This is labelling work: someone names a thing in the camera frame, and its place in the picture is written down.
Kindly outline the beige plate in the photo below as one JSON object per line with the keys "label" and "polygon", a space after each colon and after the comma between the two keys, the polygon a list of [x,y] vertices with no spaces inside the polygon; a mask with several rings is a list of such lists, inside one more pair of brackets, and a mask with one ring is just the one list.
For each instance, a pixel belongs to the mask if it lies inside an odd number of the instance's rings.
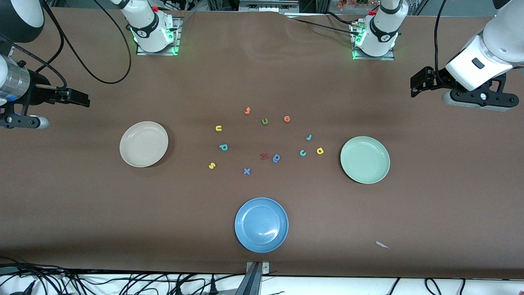
{"label": "beige plate", "polygon": [[120,139],[120,157],[129,166],[145,168],[159,162],[167,152],[169,137],[159,123],[143,121],[129,127]]}

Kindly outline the green plate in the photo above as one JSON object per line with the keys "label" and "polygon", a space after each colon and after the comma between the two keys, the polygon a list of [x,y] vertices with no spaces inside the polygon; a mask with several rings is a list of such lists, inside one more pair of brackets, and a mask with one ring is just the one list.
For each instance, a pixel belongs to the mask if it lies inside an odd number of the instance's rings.
{"label": "green plate", "polygon": [[368,136],[348,140],[339,154],[344,173],[361,184],[382,181],[391,168],[391,157],[385,146]]}

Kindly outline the grey power strip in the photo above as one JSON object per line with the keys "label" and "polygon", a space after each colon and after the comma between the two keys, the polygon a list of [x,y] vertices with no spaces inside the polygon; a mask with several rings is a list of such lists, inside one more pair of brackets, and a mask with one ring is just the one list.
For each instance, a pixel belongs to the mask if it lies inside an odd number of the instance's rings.
{"label": "grey power strip", "polygon": [[299,13],[299,0],[239,0],[238,11],[273,11]]}

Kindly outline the blue plate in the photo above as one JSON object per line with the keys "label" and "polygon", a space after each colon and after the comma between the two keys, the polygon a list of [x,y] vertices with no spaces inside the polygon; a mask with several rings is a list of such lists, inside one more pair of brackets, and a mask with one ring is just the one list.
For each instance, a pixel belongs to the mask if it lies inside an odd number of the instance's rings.
{"label": "blue plate", "polygon": [[235,235],[240,244],[254,253],[277,250],[286,240],[289,219],[277,201],[258,197],[245,202],[234,221]]}

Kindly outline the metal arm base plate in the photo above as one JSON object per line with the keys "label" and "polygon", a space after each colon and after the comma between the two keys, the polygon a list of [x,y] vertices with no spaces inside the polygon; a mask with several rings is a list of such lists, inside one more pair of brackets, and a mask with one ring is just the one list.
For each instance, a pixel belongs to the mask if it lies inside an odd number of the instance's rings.
{"label": "metal arm base plate", "polygon": [[363,39],[366,37],[366,25],[364,22],[361,22],[363,19],[359,19],[357,22],[351,22],[348,25],[350,32],[352,33],[351,44],[352,44],[352,59],[357,60],[376,60],[376,61],[394,61],[395,56],[393,49],[389,49],[384,56],[375,57],[368,55],[361,49],[358,45],[362,43]]}
{"label": "metal arm base plate", "polygon": [[177,56],[180,48],[183,18],[173,18],[168,28],[163,29],[161,38],[157,42],[165,45],[165,48],[157,52],[148,52],[137,43],[136,54],[144,56]]}

